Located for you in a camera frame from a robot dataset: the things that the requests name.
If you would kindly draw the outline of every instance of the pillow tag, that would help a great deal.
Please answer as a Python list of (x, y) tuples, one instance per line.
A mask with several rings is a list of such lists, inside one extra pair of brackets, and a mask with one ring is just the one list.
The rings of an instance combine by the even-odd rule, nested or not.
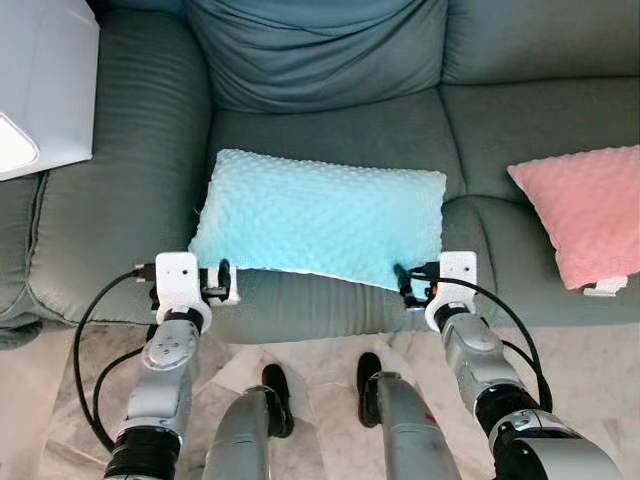
[(596, 288), (585, 288), (584, 294), (589, 297), (615, 297), (618, 290), (627, 286), (629, 277), (613, 277), (596, 282)]

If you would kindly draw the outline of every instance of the sofa armrest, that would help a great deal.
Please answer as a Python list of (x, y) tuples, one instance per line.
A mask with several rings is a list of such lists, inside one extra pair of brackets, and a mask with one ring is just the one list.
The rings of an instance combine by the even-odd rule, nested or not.
[[(185, 249), (206, 183), (212, 102), (191, 32), (127, 10), (101, 28), (94, 158), (48, 174), (28, 276), (38, 312), (67, 322), (116, 275)], [(121, 285), (93, 318), (153, 322), (148, 290)]]

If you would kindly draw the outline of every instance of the black foot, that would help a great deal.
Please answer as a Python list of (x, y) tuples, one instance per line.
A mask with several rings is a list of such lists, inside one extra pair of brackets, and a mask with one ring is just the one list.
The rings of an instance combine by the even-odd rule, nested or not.
[(287, 377), (279, 365), (267, 365), (262, 371), (262, 384), (273, 390), (273, 392), (267, 392), (269, 436), (287, 438), (293, 432)]
[(367, 428), (380, 423), (378, 409), (378, 381), (371, 377), (382, 371), (382, 364), (375, 353), (364, 353), (358, 361), (358, 418)]

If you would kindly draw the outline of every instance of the sofa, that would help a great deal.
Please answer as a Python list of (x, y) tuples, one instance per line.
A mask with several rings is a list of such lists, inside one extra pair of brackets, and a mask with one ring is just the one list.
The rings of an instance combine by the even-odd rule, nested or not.
[[(640, 143), (638, 0), (109, 0), (93, 159), (0, 183), (0, 348), (76, 324), (133, 265), (185, 250), (222, 148), (447, 175), (443, 248), (528, 326), (638, 322), (567, 290), (508, 165)], [(426, 329), (397, 293), (247, 270), (216, 308), (234, 343)], [(92, 321), (154, 322), (149, 285)], [(482, 303), (487, 319), (504, 314)]]

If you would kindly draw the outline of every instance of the white object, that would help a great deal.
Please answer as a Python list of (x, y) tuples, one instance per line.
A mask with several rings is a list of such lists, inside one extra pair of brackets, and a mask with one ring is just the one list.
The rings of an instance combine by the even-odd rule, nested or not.
[(618, 290), (627, 286), (629, 277), (613, 277), (596, 282), (596, 288), (585, 288), (588, 297), (615, 297)]
[(84, 0), (0, 0), (0, 181), (91, 158), (98, 37)]
[[(442, 252), (440, 254), (440, 277), (455, 278), (476, 285), (478, 281), (477, 264), (478, 257), (475, 252)], [(462, 303), (469, 312), (476, 313), (476, 305), (473, 302), (475, 294), (475, 290), (462, 285), (438, 283), (438, 293), (424, 311), (427, 325), (433, 331), (439, 332), (440, 328), (436, 323), (435, 314), (441, 307), (451, 303)]]
[(202, 332), (211, 325), (211, 309), (200, 293), (200, 270), (193, 253), (167, 252), (156, 257), (156, 290), (160, 307), (156, 321), (161, 324), (169, 310), (193, 308), (202, 315)]

